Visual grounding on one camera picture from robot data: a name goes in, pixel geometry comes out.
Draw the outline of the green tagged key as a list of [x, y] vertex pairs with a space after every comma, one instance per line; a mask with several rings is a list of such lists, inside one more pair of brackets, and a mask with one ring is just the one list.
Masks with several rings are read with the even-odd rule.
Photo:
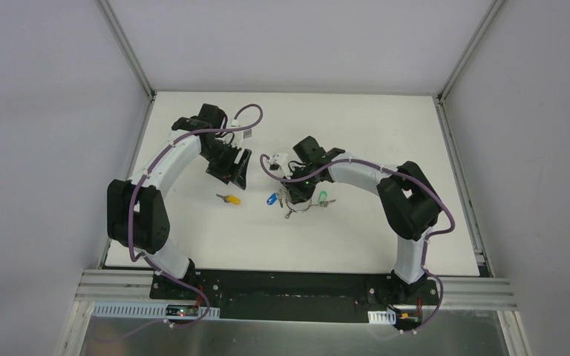
[[320, 191], [316, 205], [320, 208], [326, 208], [336, 202], [335, 199], [330, 199], [326, 191]]

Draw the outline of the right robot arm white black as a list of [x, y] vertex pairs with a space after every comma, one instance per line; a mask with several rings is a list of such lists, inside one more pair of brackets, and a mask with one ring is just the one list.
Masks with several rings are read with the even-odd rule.
[[437, 223], [439, 198], [421, 168], [411, 161], [385, 168], [341, 148], [325, 150], [311, 136], [294, 145], [299, 164], [285, 182], [289, 201], [308, 202], [320, 182], [351, 185], [376, 195], [390, 228], [397, 235], [397, 258], [390, 273], [392, 303], [412, 303], [427, 279], [422, 268], [425, 237]]

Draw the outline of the silver keyring with clips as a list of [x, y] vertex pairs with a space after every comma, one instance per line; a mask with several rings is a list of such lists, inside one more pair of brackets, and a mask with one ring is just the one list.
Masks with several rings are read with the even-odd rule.
[[284, 215], [286, 220], [289, 220], [293, 215], [304, 214], [311, 208], [315, 207], [315, 204], [311, 201], [294, 203], [290, 193], [285, 188], [280, 188], [276, 191], [276, 199], [279, 206], [286, 210]]

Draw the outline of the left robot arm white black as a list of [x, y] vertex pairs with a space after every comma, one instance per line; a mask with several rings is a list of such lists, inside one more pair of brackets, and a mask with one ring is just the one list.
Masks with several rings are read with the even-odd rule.
[[170, 240], [171, 220], [164, 199], [186, 167], [198, 157], [206, 173], [220, 182], [247, 187], [252, 152], [242, 148], [244, 134], [261, 120], [241, 126], [216, 105], [203, 104], [199, 113], [180, 117], [166, 143], [144, 168], [125, 180], [114, 179], [106, 193], [108, 237], [128, 249], [133, 262], [144, 260], [167, 277], [168, 290], [179, 300], [197, 289], [195, 264]]

